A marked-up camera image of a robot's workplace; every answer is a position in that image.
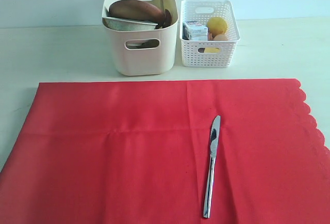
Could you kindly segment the brown wooden plate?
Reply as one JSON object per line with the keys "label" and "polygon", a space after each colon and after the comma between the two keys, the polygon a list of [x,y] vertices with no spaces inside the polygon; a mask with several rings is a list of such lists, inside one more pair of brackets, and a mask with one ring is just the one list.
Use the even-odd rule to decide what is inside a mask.
{"label": "brown wooden plate", "polygon": [[162,24],[165,20],[165,14],[161,9],[140,0],[116,1],[110,5],[108,16],[137,21],[149,21],[157,24]]}

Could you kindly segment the stainless steel cup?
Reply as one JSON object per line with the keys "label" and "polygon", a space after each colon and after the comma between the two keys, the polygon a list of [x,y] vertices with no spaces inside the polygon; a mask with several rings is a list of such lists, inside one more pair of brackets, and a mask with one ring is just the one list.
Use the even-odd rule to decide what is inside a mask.
{"label": "stainless steel cup", "polygon": [[133,43],[133,42],[126,42],[126,47],[128,49],[154,49],[159,46],[159,41],[158,40],[149,40],[144,43]]}

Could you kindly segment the brown egg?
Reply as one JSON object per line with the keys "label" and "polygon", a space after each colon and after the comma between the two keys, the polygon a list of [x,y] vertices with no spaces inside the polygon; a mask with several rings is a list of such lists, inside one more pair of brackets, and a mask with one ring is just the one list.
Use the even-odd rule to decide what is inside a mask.
{"label": "brown egg", "polygon": [[213,38],[213,41],[228,41],[226,34],[218,34]]}

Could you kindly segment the cream plastic bin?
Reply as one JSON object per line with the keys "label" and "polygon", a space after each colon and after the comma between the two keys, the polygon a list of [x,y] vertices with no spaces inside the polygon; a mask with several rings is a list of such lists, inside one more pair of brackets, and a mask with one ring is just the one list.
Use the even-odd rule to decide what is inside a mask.
{"label": "cream plastic bin", "polygon": [[[109,17],[110,5],[120,0],[104,0],[102,18]],[[160,0],[140,0],[155,5],[159,9]],[[177,38],[178,10],[175,0],[164,0],[165,9],[172,15],[172,23],[167,28],[145,31],[116,31],[105,25],[109,36],[111,57],[116,69],[124,75],[152,75],[161,74],[170,70],[175,61]],[[149,40],[158,40],[159,46],[154,49],[128,49],[126,42],[144,43]]]}

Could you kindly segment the red table cloth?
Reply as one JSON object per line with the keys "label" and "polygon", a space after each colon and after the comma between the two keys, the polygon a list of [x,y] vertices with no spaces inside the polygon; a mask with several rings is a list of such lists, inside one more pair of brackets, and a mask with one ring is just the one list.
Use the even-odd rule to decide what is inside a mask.
{"label": "red table cloth", "polygon": [[1,171],[1,223],[329,223],[329,149],[300,85],[41,83]]}

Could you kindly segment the fried chicken nugget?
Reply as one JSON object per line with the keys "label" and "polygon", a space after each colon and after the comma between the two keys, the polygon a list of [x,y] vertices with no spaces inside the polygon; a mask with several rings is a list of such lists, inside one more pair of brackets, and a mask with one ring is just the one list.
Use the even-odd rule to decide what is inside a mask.
{"label": "fried chicken nugget", "polygon": [[212,33],[208,32],[208,40],[209,41],[212,41],[213,40],[213,35]]}

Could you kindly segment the silver table knife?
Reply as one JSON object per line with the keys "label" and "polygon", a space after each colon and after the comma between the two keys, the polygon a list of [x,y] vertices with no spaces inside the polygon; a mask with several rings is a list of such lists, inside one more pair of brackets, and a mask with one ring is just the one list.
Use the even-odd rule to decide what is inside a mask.
{"label": "silver table knife", "polygon": [[209,144],[209,170],[206,182],[203,217],[210,218],[212,191],[215,177],[215,163],[220,137],[221,116],[216,116],[212,122]]}

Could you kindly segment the pale green ceramic bowl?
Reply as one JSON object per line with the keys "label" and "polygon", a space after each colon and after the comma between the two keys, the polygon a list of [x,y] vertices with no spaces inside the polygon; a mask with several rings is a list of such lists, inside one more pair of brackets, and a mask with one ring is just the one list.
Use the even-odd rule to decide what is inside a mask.
{"label": "pale green ceramic bowl", "polygon": [[112,17],[102,18],[102,21],[106,27],[116,31],[145,31],[154,30],[157,27],[157,23],[153,22]]}

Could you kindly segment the white perforated plastic basket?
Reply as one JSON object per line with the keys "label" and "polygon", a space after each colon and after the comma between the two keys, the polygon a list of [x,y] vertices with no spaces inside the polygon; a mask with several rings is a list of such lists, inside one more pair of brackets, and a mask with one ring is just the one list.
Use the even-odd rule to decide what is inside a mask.
{"label": "white perforated plastic basket", "polygon": [[[211,17],[222,17],[228,24],[228,41],[190,41],[183,38],[183,22],[198,21],[207,25]],[[228,0],[184,0],[180,10],[180,39],[182,61],[186,67],[226,68],[230,65],[234,49],[240,40],[232,4]],[[216,54],[204,53],[206,47],[217,47]]]}

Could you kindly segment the brown wooden spoon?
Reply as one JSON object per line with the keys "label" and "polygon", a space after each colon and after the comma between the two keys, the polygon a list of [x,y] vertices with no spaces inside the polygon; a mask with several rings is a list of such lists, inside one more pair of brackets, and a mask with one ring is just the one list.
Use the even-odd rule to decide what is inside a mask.
{"label": "brown wooden spoon", "polygon": [[157,29],[161,29],[161,28],[167,28],[171,25],[172,23],[172,15],[170,13],[170,11],[168,9],[164,10],[164,14],[165,14],[165,19],[164,22],[162,24],[162,26],[158,25],[156,28]]}

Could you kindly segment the wooden chopstick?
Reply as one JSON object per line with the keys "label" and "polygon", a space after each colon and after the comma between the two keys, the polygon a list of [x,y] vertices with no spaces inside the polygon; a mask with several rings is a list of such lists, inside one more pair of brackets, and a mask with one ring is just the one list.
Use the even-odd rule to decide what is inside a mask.
{"label": "wooden chopstick", "polygon": [[164,0],[160,0],[160,6],[161,6],[161,10],[166,15],[166,9],[165,9],[165,6],[164,6]]}

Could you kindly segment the yellow lemon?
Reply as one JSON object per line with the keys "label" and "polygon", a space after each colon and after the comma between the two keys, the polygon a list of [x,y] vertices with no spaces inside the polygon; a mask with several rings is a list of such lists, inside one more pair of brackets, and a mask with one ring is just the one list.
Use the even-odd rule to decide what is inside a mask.
{"label": "yellow lemon", "polygon": [[213,36],[225,34],[228,29],[228,24],[222,17],[211,17],[206,26]]}

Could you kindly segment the yellow cheese wedge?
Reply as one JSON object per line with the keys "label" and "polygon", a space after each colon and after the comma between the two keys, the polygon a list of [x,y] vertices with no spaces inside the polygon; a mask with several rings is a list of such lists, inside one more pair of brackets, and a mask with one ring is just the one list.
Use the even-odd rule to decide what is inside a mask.
{"label": "yellow cheese wedge", "polygon": [[204,53],[211,53],[211,54],[216,54],[219,53],[220,51],[221,49],[217,47],[206,47],[204,49]]}

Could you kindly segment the white blue milk carton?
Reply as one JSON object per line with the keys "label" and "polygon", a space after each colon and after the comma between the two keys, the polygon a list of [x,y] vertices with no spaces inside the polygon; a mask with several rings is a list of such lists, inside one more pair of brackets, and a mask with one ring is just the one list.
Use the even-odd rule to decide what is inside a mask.
{"label": "white blue milk carton", "polygon": [[208,28],[198,21],[183,22],[183,38],[190,41],[207,41]]}

